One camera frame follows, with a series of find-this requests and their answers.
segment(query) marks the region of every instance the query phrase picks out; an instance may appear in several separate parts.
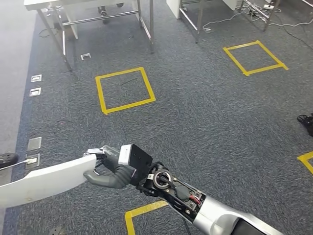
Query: electrical socket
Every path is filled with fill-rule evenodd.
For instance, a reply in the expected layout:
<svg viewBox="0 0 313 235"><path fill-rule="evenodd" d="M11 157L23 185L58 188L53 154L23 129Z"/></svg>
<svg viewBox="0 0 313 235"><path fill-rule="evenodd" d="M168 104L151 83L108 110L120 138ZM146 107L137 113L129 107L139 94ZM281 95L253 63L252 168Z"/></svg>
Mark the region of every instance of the electrical socket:
<svg viewBox="0 0 313 235"><path fill-rule="evenodd" d="M266 10L273 10L274 6L270 6L270 5L265 4L265 5L264 5L263 8L266 9Z"/></svg>

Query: gray carpet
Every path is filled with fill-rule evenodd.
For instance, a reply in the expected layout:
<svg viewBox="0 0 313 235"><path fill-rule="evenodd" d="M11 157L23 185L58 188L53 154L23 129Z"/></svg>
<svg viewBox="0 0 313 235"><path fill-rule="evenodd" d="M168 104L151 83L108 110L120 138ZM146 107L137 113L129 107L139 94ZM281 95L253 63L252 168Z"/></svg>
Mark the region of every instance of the gray carpet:
<svg viewBox="0 0 313 235"><path fill-rule="evenodd" d="M207 4L210 6L210 14L205 14L204 22L232 14L222 2ZM127 7L107 10L113 13ZM143 9L147 12L146 1ZM97 9L84 14L95 16ZM19 153L25 153L25 139L41 136L40 167L46 167L76 159L103 143L114 147L136 143L176 177L213 198L250 212L287 235L312 234L312 175L296 159L312 151L312 139L296 118L312 111L313 69L308 62L313 60L313 53L281 28L262 32L258 28L261 22L252 24L245 16L216 24L213 33L202 33L198 45L164 0L155 1L155 16L154 55L150 55L146 35L134 16L113 19L107 25L78 25L79 39L67 47L73 73L66 71L50 37L37 37L31 57L34 66L29 73L41 73L43 81L26 83L21 124L27 128L20 129ZM35 33L42 28L37 19ZM311 35L311 25L306 29ZM305 36L301 27L291 31ZM255 40L290 70L247 77L222 50ZM91 59L80 60L84 53L91 53ZM246 53L236 56L247 60ZM263 64L253 58L247 66L269 63L262 52L259 60ZM107 116L102 113L95 77L137 67L145 68L156 101ZM140 77L129 82L133 93L124 90L121 84L133 76L107 79L102 83L103 89L112 107L145 98ZM41 95L27 97L29 89L38 85ZM119 97L105 92L110 88ZM125 99L125 94L130 95ZM20 174L14 173L14 178L22 176L20 168ZM127 234L126 211L153 201L130 186L114 190L85 183L8 209L4 234L44 235L57 226L70 235ZM137 234L186 233L182 219L168 207L140 215L133 224Z"/></svg>

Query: robotic hand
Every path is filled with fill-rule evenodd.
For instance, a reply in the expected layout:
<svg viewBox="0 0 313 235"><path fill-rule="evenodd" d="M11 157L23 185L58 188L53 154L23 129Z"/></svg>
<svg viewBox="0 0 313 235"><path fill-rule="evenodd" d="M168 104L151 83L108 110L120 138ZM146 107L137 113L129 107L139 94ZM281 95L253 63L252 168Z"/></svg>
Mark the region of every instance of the robotic hand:
<svg viewBox="0 0 313 235"><path fill-rule="evenodd" d="M97 173L97 168L101 165L112 173ZM82 158L34 170L23 179L2 185L0 208L57 195L86 179L93 185L108 188L133 185L147 196L167 201L206 235L283 235L251 214L228 207L180 181L164 164L152 162L151 156L134 144L123 145L120 152L109 146L89 149Z"/></svg>
<svg viewBox="0 0 313 235"><path fill-rule="evenodd" d="M110 176L101 176L97 170L84 173L91 184L110 188L132 184L147 196L167 201L206 235L283 235L251 214L228 207L180 181L134 144L123 145L120 152L104 146L88 153L100 160L97 166L103 164L113 172Z"/></svg>

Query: circular joint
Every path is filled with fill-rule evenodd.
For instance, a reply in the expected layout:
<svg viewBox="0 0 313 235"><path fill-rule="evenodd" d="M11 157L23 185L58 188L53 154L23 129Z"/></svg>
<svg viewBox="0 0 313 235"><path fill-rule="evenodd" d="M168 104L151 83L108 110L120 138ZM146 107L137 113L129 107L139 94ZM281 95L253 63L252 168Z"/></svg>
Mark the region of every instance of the circular joint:
<svg viewBox="0 0 313 235"><path fill-rule="evenodd" d="M155 173L155 175L153 176L153 184L159 189L166 189L168 188L169 185L168 183L165 183L163 181L160 180L161 176L164 176L165 178L167 178L168 181L172 182L173 181L173 176L170 172L167 171L167 170L158 170L157 172Z"/></svg>

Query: gray floor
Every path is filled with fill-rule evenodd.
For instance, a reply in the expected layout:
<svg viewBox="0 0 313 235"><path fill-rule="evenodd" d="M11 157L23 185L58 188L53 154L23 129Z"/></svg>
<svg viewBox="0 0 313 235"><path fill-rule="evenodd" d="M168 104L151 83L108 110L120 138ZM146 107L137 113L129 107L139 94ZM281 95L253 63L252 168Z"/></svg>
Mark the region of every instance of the gray floor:
<svg viewBox="0 0 313 235"><path fill-rule="evenodd" d="M23 0L0 2L0 153L15 152L23 97L35 26L35 12ZM0 171L0 185L8 183L11 171ZM0 209L0 234L5 210Z"/></svg>
<svg viewBox="0 0 313 235"><path fill-rule="evenodd" d="M207 5L210 11L204 22L232 14L221 2ZM312 176L296 159L312 151L311 137L296 118L312 111L313 69L308 61L313 60L313 53L281 28L264 33L261 21L252 24L244 15L212 26L213 33L202 33L196 45L188 27L175 19L164 0L155 1L155 7L154 55L149 53L144 32L134 16L108 25L81 24L79 39L68 46L73 73L66 71L52 44L47 46L51 43L50 37L38 36L43 25L37 19L17 152L24 156L28 139L41 136L40 167L46 167L75 159L103 143L119 147L133 142L177 177L223 203L253 213L287 235L312 234ZM146 12L146 4L143 8ZM193 7L189 9L194 17ZM87 10L84 15L97 16L96 11ZM284 22L296 23L296 18L287 12L283 8L280 16ZM290 31L308 40L312 26L305 29ZM222 50L255 40L290 70L247 77ZM271 62L257 52L252 47L236 56L247 69ZM91 59L80 60L84 53L91 53ZM94 77L136 67L145 68L156 101L107 116L102 113ZM43 74L42 82L29 82L31 75L38 73ZM104 81L105 99L115 106L145 97L140 78L127 85L136 89L129 100L106 96L128 94L129 89L122 85L125 79ZM42 88L41 96L27 97L29 89L38 86ZM22 168L13 172L14 179L23 175ZM3 234L44 235L56 226L73 235L126 234L126 211L152 201L132 187L113 190L83 184L8 209ZM137 234L186 234L183 221L168 207L140 215L133 223ZM198 231L192 228L192 233Z"/></svg>

